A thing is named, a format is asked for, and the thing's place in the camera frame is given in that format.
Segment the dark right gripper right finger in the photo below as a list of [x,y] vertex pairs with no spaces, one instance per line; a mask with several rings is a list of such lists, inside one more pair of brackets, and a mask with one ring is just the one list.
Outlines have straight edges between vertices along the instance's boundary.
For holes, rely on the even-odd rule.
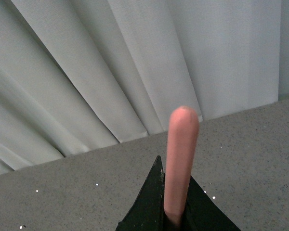
[[182,231],[238,231],[233,223],[204,193],[193,177],[190,178]]

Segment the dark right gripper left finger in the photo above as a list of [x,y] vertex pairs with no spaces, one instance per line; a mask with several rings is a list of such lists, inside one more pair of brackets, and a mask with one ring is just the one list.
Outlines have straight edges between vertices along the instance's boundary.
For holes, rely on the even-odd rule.
[[135,202],[118,223],[118,231],[163,230],[164,172],[158,155],[136,197]]

